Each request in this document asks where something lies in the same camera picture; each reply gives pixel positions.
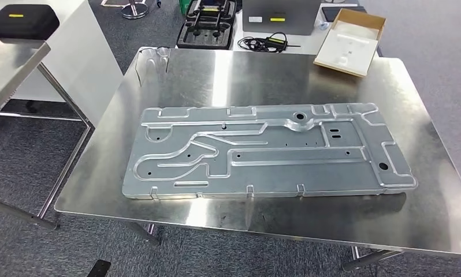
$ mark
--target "white table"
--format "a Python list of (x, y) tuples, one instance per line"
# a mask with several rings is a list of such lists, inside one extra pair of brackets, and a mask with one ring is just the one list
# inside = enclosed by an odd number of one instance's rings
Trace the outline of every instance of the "white table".
[[(299, 35), (287, 35), (287, 41), (290, 45), (300, 45), (300, 47), (288, 47), (282, 53), (285, 54), (306, 54), (306, 55), (317, 55), (319, 49), (321, 48), (322, 42), (326, 38), (328, 34), (330, 24), (327, 29), (321, 30), (319, 29), (319, 25), (323, 22), (322, 18), (322, 7), (326, 6), (358, 6), (358, 4), (351, 4), (351, 3), (342, 3), (342, 4), (331, 4), (331, 3), (323, 3), (321, 4), (321, 8), (319, 8), (319, 12), (317, 13), (315, 23), (314, 23), (314, 30), (308, 36), (299, 36)], [(236, 13), (236, 19), (234, 21), (234, 38), (230, 50), (232, 51), (246, 51), (239, 47), (237, 42), (246, 37), (252, 36), (254, 38), (266, 38), (270, 36), (272, 33), (260, 33), (260, 32), (244, 32), (243, 31), (243, 13), (242, 10)]]
[[(97, 126), (123, 75), (86, 0), (2, 0), (8, 4), (47, 4), (60, 21), (47, 39), (42, 62), (94, 126)], [(64, 102), (35, 69), (18, 87), (16, 99)]]

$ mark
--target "yellow label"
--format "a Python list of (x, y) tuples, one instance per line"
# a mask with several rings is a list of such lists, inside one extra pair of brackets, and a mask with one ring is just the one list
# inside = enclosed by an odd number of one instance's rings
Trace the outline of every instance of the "yellow label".
[(271, 42), (284, 43), (284, 41), (283, 41), (283, 40), (280, 40), (280, 39), (269, 38), (268, 40), (271, 41)]

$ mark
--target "black tool case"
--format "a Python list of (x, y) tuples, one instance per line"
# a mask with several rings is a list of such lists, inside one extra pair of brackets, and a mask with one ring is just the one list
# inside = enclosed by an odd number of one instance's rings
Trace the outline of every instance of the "black tool case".
[(225, 1), (221, 7), (218, 6), (199, 6), (199, 0), (192, 0), (188, 6), (186, 20), (195, 21), (198, 14), (205, 17), (217, 17), (218, 12), (221, 12), (220, 20), (223, 22), (234, 23), (234, 18), (236, 18), (236, 2), (234, 1)]
[(49, 5), (6, 5), (0, 10), (0, 38), (46, 40), (59, 27)]
[(201, 1), (193, 0), (176, 45), (178, 48), (228, 50), (235, 13), (236, 3), (233, 1), (224, 0), (217, 6), (205, 6)]

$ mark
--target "metal table frame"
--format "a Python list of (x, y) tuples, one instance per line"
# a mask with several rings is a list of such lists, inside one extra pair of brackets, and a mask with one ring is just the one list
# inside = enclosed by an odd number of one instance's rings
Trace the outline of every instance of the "metal table frame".
[(125, 222), (125, 225), (144, 241), (149, 242), (152, 245), (160, 244), (160, 241), (154, 235), (154, 224), (147, 225), (147, 229), (144, 229), (144, 227), (142, 227), (140, 224), (133, 221)]
[(385, 260), (397, 255), (400, 255), (404, 252), (399, 251), (392, 251), (392, 250), (376, 250), (372, 253), (369, 253), (364, 256), (360, 256), (358, 252), (357, 246), (352, 246), (351, 251), (353, 252), (353, 260), (347, 263), (344, 263), (341, 267), (344, 271), (352, 271), (355, 269), (359, 269), (360, 267), (364, 267), (381, 260)]
[[(22, 41), (15, 40), (13, 42), (21, 45)], [(44, 42), (38, 49), (31, 49), (35, 53), (31, 55), (30, 59), (22, 66), (19, 67), (18, 72), (20, 74), (16, 74), (12, 76), (12, 79), (8, 81), (8, 85), (0, 91), (0, 98), (4, 96), (10, 96), (14, 94), (14, 90), (27, 78), (27, 76), (35, 69), (41, 72), (41, 74), (47, 79), (47, 81), (52, 85), (52, 87), (59, 93), (59, 95), (63, 98), (63, 100), (69, 105), (70, 108), (77, 114), (79, 118), (70, 118), (70, 117), (49, 117), (44, 115), (36, 115), (36, 114), (21, 114), (21, 113), (6, 113), (0, 111), (0, 116), (6, 117), (21, 117), (21, 118), (37, 118), (37, 119), (49, 119), (49, 120), (63, 120), (63, 121), (81, 121), (85, 124), (86, 128), (82, 133), (79, 141), (74, 147), (74, 150), (69, 156), (69, 159), (64, 165), (61, 173), (59, 174), (54, 186), (52, 187), (47, 199), (44, 201), (40, 211), (34, 215), (22, 209), (19, 209), (13, 205), (6, 204), (3, 201), (0, 201), (0, 211), (6, 212), (7, 214), (11, 214), (18, 218), (21, 218), (27, 222), (37, 224), (38, 226), (42, 226), (48, 229), (56, 229), (57, 224), (51, 221), (46, 220), (45, 214), (47, 213), (48, 208), (50, 207), (51, 203), (54, 200), (55, 195), (57, 194), (60, 186), (62, 185), (67, 173), (69, 172), (74, 160), (76, 159), (77, 154), (79, 153), (81, 147), (83, 146), (86, 138), (88, 137), (91, 129), (93, 129), (93, 125), (89, 121), (89, 119), (84, 115), (84, 113), (79, 109), (79, 107), (74, 103), (74, 101), (70, 98), (68, 93), (64, 90), (62, 85), (55, 79), (52, 73), (45, 67), (45, 65), (41, 62), (41, 59), (50, 51), (48, 45)]]

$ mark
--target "cardboard box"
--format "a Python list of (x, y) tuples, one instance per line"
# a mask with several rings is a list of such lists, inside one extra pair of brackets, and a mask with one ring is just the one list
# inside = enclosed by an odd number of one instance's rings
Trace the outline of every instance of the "cardboard box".
[(384, 25), (383, 17), (341, 9), (314, 64), (359, 77), (366, 76)]

